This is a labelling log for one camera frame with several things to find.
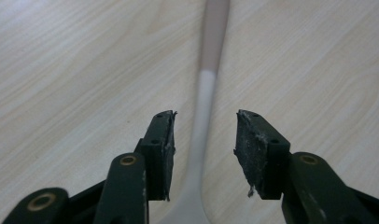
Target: wood grain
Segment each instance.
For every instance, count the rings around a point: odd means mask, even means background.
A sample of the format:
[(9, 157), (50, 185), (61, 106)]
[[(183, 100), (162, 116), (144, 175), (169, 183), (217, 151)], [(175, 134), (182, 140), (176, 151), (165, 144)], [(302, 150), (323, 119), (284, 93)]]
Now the wood grain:
[[(204, 1), (0, 1), (0, 223), (27, 194), (103, 180), (152, 116), (178, 112), (182, 186)], [(379, 198), (379, 0), (232, 1), (204, 172), (212, 223), (284, 223), (246, 197), (238, 109), (262, 114), (344, 182)]]

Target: white spoon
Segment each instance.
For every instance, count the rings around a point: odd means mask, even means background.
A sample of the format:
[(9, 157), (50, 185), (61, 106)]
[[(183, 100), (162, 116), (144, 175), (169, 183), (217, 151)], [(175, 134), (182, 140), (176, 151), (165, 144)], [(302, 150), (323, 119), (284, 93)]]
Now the white spoon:
[(202, 204), (204, 154), (229, 8), (230, 0), (206, 2), (201, 68), (186, 178), (175, 206), (159, 224), (209, 223)]

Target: wooden table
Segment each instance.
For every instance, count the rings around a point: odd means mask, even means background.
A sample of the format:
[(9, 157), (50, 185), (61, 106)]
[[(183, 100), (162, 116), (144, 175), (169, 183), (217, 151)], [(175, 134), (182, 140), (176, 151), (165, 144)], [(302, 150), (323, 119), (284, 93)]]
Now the wooden table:
[[(212, 223), (284, 223), (248, 199), (233, 156), (238, 109), (379, 198), (379, 0), (231, 2), (204, 170)], [(27, 194), (76, 194), (176, 110), (170, 203), (189, 150), (204, 1), (0, 1), (0, 222)]]

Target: spoon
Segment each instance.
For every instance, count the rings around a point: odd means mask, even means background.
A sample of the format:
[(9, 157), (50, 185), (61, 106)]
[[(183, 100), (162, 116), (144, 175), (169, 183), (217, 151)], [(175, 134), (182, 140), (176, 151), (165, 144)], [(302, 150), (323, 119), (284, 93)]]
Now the spoon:
[(204, 154), (229, 8), (230, 0), (206, 2), (201, 67), (184, 187), (175, 206), (159, 224), (209, 223), (202, 203)]

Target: metal rivet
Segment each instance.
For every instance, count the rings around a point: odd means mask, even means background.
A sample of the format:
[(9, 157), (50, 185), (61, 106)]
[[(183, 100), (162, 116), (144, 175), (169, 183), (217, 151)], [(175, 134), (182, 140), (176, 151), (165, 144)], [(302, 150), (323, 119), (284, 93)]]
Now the metal rivet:
[(121, 165), (132, 165), (136, 162), (136, 160), (137, 158), (134, 156), (126, 156), (122, 157), (119, 162)]
[(302, 156), (300, 156), (300, 159), (301, 159), (301, 161), (303, 161), (303, 162), (305, 162), (306, 164), (309, 164), (309, 165), (316, 165), (316, 164), (318, 164), (317, 158), (315, 158), (313, 156), (302, 155)]
[(27, 204), (27, 209), (31, 212), (37, 212), (53, 204), (55, 200), (56, 200), (55, 194), (49, 193), (49, 192), (43, 193), (33, 198), (29, 202), (29, 204)]

